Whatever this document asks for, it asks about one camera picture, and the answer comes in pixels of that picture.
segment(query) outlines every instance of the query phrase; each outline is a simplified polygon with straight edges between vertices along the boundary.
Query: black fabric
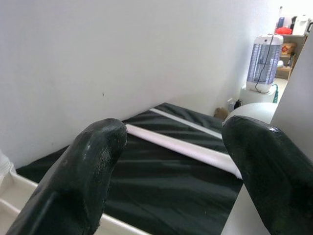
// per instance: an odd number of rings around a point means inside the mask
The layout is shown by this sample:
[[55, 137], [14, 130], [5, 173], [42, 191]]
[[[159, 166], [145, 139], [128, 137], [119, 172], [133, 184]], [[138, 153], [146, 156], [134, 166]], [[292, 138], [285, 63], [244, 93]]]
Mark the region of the black fabric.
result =
[[[175, 107], [180, 118], [221, 132], [221, 121], [213, 117], [169, 104], [160, 107]], [[150, 111], [124, 122], [227, 152], [222, 140]], [[38, 182], [55, 156], [49, 158], [18, 173]], [[105, 213], [154, 235], [219, 235], [241, 186], [230, 173], [128, 135], [112, 173]]]
[[82, 131], [38, 184], [6, 235], [92, 235], [127, 140], [116, 119]]
[[280, 129], [252, 118], [230, 118], [223, 139], [270, 234], [313, 234], [313, 162]]

